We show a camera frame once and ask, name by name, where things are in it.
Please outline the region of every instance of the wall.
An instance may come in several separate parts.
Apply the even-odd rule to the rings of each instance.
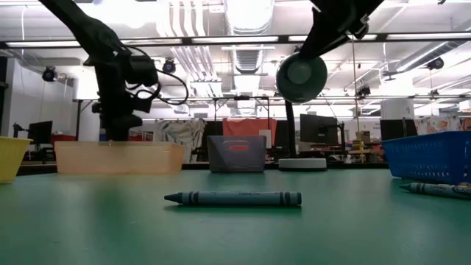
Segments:
[[[41,74],[21,67],[13,58],[8,60],[7,83],[10,87],[5,91],[2,135],[13,136],[14,123],[27,128],[40,121],[53,121],[53,132],[75,135],[71,130],[73,87],[62,82],[44,82]]]

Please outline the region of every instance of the ceiling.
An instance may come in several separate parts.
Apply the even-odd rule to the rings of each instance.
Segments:
[[[0,1],[0,41],[6,40],[52,40],[72,39],[70,31],[58,21],[48,10],[40,5],[2,5]],[[207,35],[226,35],[227,27],[224,19],[222,0],[203,1],[204,4],[204,28]],[[312,26],[312,4],[303,0],[276,0],[270,34],[273,35],[305,35]],[[80,4],[84,10],[93,9],[93,4]],[[116,31],[120,38],[158,38],[160,37],[155,28],[157,5],[155,1],[140,1],[136,7],[137,11],[123,13],[122,17],[131,16],[131,13],[139,14],[146,23],[133,29],[121,21],[112,21],[108,25]],[[370,32],[448,32],[459,28],[470,19],[471,1],[447,0],[443,5],[438,5],[437,0],[385,0],[370,18]],[[246,16],[252,15],[247,7]],[[325,95],[344,95],[346,92],[354,91],[354,74],[361,77],[368,72],[375,73],[371,79],[366,80],[372,89],[372,94],[377,95],[403,95],[422,93],[426,94],[431,87],[440,87],[453,81],[466,78],[468,68],[471,67],[471,44],[466,43],[455,50],[442,56],[445,67],[442,70],[414,69],[403,74],[398,79],[406,78],[412,80],[412,88],[404,90],[401,87],[387,85],[385,78],[380,75],[381,71],[387,70],[387,63],[394,63],[416,51],[429,45],[427,42],[417,43],[358,43],[355,44],[353,56],[353,45],[351,43],[341,46],[322,58],[327,64],[329,80],[326,85]],[[294,51],[294,45],[276,45],[275,50],[266,51],[263,56],[261,71],[266,76],[261,77],[260,93],[270,94],[275,91],[275,72],[277,63]],[[152,57],[172,57],[169,47],[145,48]],[[228,93],[234,91],[233,67],[229,52],[223,52],[220,46],[210,46],[210,54],[213,59],[218,77],[222,80],[222,91]],[[87,58],[82,49],[34,49],[28,50],[26,60],[34,66],[56,65],[57,69],[71,77],[79,76],[83,71],[80,63]],[[186,73],[177,65],[176,75],[186,78]],[[172,79],[162,78],[164,85],[178,85]],[[466,93],[471,89],[469,83],[456,86],[458,90],[448,89],[447,94]],[[456,100],[444,102],[449,103],[443,107],[449,107],[457,103]]]

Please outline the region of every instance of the desk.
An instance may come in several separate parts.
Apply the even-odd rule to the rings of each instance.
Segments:
[[[0,264],[468,264],[470,202],[388,170],[18,177],[0,185]],[[186,208],[178,191],[301,191],[301,208]]]

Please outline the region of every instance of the yellow bin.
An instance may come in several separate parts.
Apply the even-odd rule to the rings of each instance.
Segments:
[[[32,140],[0,137],[0,183],[12,182]]]

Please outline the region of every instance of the table surface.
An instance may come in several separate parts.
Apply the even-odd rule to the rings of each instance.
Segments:
[[[0,185],[0,264],[468,264],[470,202],[388,170],[18,177]],[[301,191],[299,208],[189,208],[178,191]]]

